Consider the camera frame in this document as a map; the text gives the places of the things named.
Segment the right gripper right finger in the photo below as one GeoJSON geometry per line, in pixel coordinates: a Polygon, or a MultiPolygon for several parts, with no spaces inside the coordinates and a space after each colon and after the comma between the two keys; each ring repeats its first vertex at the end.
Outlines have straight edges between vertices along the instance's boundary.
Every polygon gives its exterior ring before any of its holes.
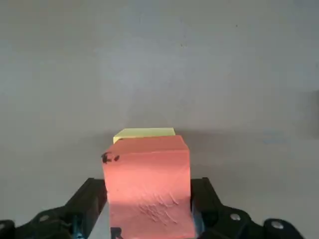
{"type": "Polygon", "coordinates": [[[243,210],[221,203],[207,177],[191,179],[191,212],[198,239],[302,239],[291,223],[266,219],[255,223],[243,210]]]}

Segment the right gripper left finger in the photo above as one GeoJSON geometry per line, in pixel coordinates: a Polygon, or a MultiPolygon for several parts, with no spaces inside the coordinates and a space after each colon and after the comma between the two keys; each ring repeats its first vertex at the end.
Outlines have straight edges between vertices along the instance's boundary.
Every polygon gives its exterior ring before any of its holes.
{"type": "Polygon", "coordinates": [[[98,220],[107,191],[103,179],[88,178],[68,202],[44,210],[19,227],[1,220],[2,239],[87,239],[98,220]]]}

